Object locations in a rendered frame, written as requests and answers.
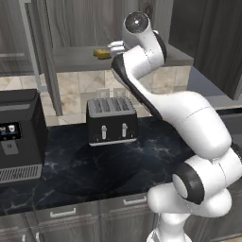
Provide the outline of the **black silver toaster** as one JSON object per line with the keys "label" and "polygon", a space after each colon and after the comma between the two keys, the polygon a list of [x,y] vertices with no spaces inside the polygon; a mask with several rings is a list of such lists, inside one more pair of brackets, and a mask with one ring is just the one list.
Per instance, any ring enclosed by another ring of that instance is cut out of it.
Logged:
{"label": "black silver toaster", "polygon": [[86,123],[92,147],[128,143],[138,138],[137,112],[126,96],[89,99]]}

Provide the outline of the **grey wood cabinet door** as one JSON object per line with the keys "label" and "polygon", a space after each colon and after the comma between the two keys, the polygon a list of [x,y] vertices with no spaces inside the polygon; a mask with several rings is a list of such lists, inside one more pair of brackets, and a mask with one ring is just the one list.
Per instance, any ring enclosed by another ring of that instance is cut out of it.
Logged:
{"label": "grey wood cabinet door", "polygon": [[47,91],[50,94],[56,115],[61,116],[61,96],[54,61],[46,0],[31,0],[31,2],[33,9],[33,19],[35,21],[36,30],[40,36],[39,47],[41,50],[39,51],[39,55],[40,58],[43,59],[43,73],[45,77],[45,83],[47,85]]}

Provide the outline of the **black coffee machine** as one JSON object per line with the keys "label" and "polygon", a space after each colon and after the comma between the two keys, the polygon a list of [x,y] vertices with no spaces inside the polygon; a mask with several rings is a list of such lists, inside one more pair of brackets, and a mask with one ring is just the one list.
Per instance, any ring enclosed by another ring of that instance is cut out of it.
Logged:
{"label": "black coffee machine", "polygon": [[48,131],[37,89],[0,91],[0,185],[42,175]]}

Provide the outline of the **grey wood wall cabinet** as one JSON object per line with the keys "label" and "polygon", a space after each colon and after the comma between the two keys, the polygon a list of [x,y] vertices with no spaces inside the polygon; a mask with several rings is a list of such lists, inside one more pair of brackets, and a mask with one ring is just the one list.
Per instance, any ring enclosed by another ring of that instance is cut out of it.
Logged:
{"label": "grey wood wall cabinet", "polygon": [[46,0],[56,71],[98,71],[111,68],[94,50],[122,39],[129,13],[142,11],[164,42],[169,40],[174,0]]}

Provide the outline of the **yellow sponge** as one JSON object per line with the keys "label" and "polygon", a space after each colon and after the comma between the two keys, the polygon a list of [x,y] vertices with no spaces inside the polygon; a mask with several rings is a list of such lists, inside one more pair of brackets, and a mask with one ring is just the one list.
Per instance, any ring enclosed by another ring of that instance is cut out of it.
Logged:
{"label": "yellow sponge", "polygon": [[94,56],[99,60],[107,60],[111,57],[111,53],[109,49],[98,48],[94,50]]}

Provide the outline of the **dark wood cabinet door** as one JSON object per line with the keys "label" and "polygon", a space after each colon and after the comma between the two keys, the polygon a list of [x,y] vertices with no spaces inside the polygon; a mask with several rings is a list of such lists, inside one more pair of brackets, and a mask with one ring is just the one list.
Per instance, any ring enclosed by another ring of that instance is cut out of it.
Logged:
{"label": "dark wood cabinet door", "polygon": [[174,0],[169,43],[226,96],[242,92],[242,0]]}

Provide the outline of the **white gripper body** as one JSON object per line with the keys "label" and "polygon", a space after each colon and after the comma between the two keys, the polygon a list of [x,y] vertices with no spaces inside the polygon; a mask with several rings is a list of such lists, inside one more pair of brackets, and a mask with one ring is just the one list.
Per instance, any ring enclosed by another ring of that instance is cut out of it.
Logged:
{"label": "white gripper body", "polygon": [[111,56],[114,58],[116,55],[122,54],[126,51],[123,41],[115,41],[108,44]]}

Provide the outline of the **glass cabinet door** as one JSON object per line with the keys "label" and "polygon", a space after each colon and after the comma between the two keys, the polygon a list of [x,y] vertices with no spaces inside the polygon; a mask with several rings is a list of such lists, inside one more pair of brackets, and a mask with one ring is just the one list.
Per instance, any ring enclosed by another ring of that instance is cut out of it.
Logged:
{"label": "glass cabinet door", "polygon": [[33,75],[40,92],[40,64],[31,30],[32,0],[0,0],[0,77]]}

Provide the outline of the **grey drawer front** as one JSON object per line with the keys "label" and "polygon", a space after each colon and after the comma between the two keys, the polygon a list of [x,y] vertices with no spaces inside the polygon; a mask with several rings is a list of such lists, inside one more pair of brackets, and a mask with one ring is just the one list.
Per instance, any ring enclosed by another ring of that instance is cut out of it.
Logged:
{"label": "grey drawer front", "polygon": [[[77,208],[74,216],[50,217],[51,211],[74,207]],[[28,212],[26,220],[34,238],[36,233],[40,234],[41,242],[100,242],[98,215],[91,202]]]}
{"label": "grey drawer front", "polygon": [[101,242],[147,242],[157,216],[147,202],[125,206],[123,199],[141,199],[146,193],[129,195],[99,202]]}

